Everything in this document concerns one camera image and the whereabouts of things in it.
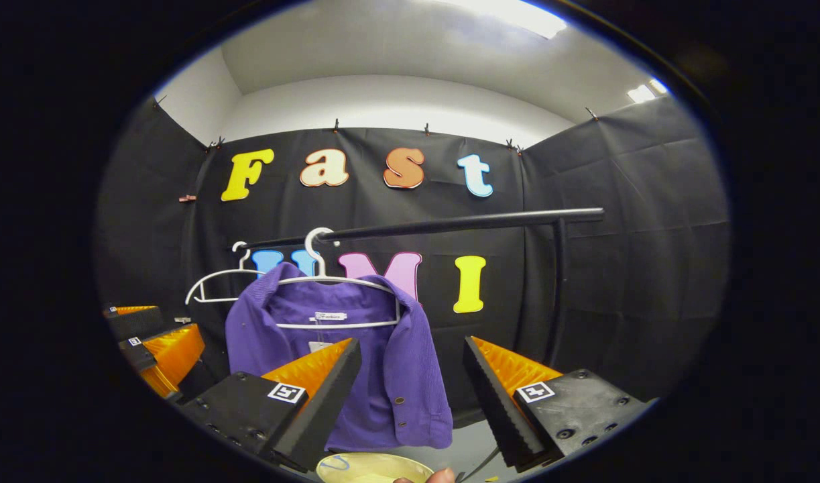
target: clothes hanger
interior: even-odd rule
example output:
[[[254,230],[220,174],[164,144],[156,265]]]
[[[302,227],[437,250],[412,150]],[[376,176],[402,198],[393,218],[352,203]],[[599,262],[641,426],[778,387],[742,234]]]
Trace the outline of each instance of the clothes hanger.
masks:
[[[376,288],[377,290],[382,290],[395,295],[394,290],[385,285],[375,284],[374,282],[369,282],[367,280],[360,280],[358,278],[345,278],[345,277],[328,277],[327,276],[327,263],[323,260],[323,257],[318,254],[314,248],[312,248],[312,241],[314,241],[314,237],[319,233],[332,233],[332,229],[328,228],[315,228],[308,232],[308,235],[305,237],[305,250],[308,252],[309,256],[312,257],[315,261],[317,261],[317,269],[318,274],[314,277],[294,277],[294,278],[285,278],[278,282],[279,285],[287,285],[287,284],[296,284],[297,282],[344,282],[345,284],[358,284],[364,285],[366,287]],[[276,324],[278,327],[281,328],[302,328],[302,329],[341,329],[341,328],[363,328],[363,327],[380,327],[380,326],[394,326],[398,324],[400,321],[400,302],[398,302],[398,297],[395,296],[395,320],[394,321],[384,321],[384,322],[364,322],[359,324],[326,324],[321,325],[318,324],[318,321],[314,318],[315,325],[311,324]]]
[[[241,246],[243,246],[245,244],[246,244],[246,242],[244,242],[244,241],[243,242],[238,241],[238,242],[236,242],[236,244],[234,244],[233,247],[231,247],[231,251],[236,253],[237,248],[240,248]],[[244,261],[248,260],[250,256],[251,256],[251,250],[246,250],[246,254],[243,256],[243,258],[240,259],[240,264],[238,265],[239,268],[235,268],[235,269],[232,269],[232,270],[220,270],[219,272],[213,272],[210,275],[207,275],[207,277],[201,278],[201,280],[199,280],[198,282],[195,282],[195,285],[192,285],[192,288],[189,288],[189,293],[186,294],[186,305],[189,305],[189,300],[192,298],[192,294],[195,293],[195,289],[198,288],[198,287],[201,287],[201,299],[199,299],[198,297],[195,297],[195,300],[198,301],[198,302],[201,302],[201,303],[216,303],[216,302],[234,302],[234,300],[237,300],[238,297],[231,297],[231,299],[207,299],[207,297],[204,295],[204,282],[208,281],[209,279],[211,279],[213,277],[217,277],[219,275],[225,275],[225,273],[259,273],[261,275],[266,275],[265,272],[260,272],[260,271],[257,271],[257,270],[250,270],[250,269],[247,269],[247,268],[243,268]]]

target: clothing tag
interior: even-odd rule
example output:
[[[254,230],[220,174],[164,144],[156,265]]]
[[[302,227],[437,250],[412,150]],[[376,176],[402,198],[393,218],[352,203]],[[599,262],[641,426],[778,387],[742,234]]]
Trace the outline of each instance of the clothing tag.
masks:
[[[332,344],[332,342],[317,342],[315,340],[308,343],[308,348],[311,349],[311,352],[317,352],[320,351],[320,349],[323,349],[324,347],[329,347]]]
[[[318,321],[344,321],[347,314],[344,312],[314,312],[314,318]]]

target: black backdrop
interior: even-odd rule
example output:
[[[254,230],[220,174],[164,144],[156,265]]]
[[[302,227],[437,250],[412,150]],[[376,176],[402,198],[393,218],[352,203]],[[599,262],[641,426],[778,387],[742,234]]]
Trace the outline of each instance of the black backdrop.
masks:
[[[383,182],[386,156],[418,148],[425,178],[416,189]],[[244,199],[221,201],[234,155],[272,149]],[[349,180],[305,186],[315,150],[347,156]],[[467,189],[463,156],[490,165],[493,194]],[[180,195],[197,195],[182,204]],[[639,398],[665,396],[713,327],[725,287],[729,223],[708,141],[670,97],[625,107],[558,133],[518,156],[501,144],[406,129],[308,129],[247,138],[205,152],[161,107],[145,102],[113,155],[97,211],[100,291],[118,305],[155,303],[167,324],[191,316],[217,379],[228,373],[225,316],[231,303],[183,299],[193,282],[235,268],[229,246],[347,229],[523,210],[601,206],[599,223],[570,223],[569,278],[553,324],[551,229],[495,229],[346,241],[317,247],[327,272],[340,254],[363,252],[384,273],[394,254],[415,252],[419,301],[443,368],[455,426],[480,418],[461,365],[462,340],[476,335],[558,370],[586,367]],[[301,247],[273,248],[290,261]],[[455,314],[459,256],[482,256],[480,312]],[[251,261],[247,268],[254,268]],[[208,297],[234,297],[252,275],[208,281]],[[196,384],[195,390],[208,382]]]
[[[712,150],[668,96],[526,150],[526,210],[605,209],[603,221],[567,229],[557,370],[588,367],[646,400],[669,394],[695,360],[719,315],[731,247]]]

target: hanger hook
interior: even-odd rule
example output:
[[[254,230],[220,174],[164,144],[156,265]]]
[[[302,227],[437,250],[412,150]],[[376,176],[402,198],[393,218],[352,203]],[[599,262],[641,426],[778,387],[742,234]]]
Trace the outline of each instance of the hanger hook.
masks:
[[[242,242],[242,241],[238,241],[238,242],[236,242],[236,244],[234,244],[234,246],[233,246],[233,247],[231,247],[231,251],[232,251],[232,252],[234,252],[234,253],[236,253],[236,252],[237,252],[237,248],[240,248],[241,246],[243,246],[243,245],[245,245],[245,244],[246,244],[246,242],[244,242],[244,241],[243,241],[243,242]],[[240,265],[239,265],[239,266],[240,266],[240,269],[241,269],[241,270],[243,269],[243,263],[244,263],[244,261],[248,260],[250,256],[251,256],[251,250],[248,250],[248,248],[247,248],[247,249],[246,249],[246,254],[243,256],[243,258],[241,258],[241,259],[240,259]]]
[[[317,276],[318,277],[326,277],[327,275],[327,263],[323,260],[323,257],[318,254],[314,248],[312,248],[311,243],[314,241],[315,236],[320,235],[320,233],[332,233],[333,230],[328,228],[315,228],[308,232],[308,235],[305,235],[305,251],[308,252],[308,255],[311,256],[312,259],[317,260]]]

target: white ceiling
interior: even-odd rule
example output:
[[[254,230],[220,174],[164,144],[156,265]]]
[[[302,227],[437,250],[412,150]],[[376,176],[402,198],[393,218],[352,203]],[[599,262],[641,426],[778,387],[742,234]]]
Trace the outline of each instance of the white ceiling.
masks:
[[[651,78],[569,25],[550,40],[427,0],[314,0],[222,45],[242,94],[306,79],[398,74],[473,85],[575,123],[633,101]]]

